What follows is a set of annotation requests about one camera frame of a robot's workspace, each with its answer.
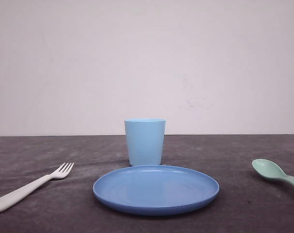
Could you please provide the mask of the light blue plastic cup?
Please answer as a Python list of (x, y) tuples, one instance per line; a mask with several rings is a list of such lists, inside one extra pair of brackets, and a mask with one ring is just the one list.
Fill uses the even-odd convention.
[(161, 164), (166, 121), (143, 118), (124, 121), (131, 166)]

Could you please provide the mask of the mint green plastic spoon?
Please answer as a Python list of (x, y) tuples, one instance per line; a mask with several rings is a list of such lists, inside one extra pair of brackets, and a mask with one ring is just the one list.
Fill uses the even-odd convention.
[(275, 184), (281, 191), (289, 191), (287, 197), (294, 199), (294, 176), (287, 175), (278, 164), (267, 159), (252, 160), (251, 166), (265, 181)]

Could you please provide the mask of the white plastic fork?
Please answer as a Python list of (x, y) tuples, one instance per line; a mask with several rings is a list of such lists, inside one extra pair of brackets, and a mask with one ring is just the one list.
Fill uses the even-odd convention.
[(74, 163), (63, 163), (51, 174), (44, 175), (43, 177), (0, 197), (0, 213), (9, 209), (48, 181), (60, 180), (67, 177), (73, 166)]

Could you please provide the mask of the blue plastic plate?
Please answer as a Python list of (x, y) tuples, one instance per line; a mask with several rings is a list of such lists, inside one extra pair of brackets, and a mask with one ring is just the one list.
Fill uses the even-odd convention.
[(99, 202), (141, 216), (171, 216), (201, 209), (218, 195), (212, 177), (178, 166), (131, 166), (109, 172), (93, 185)]

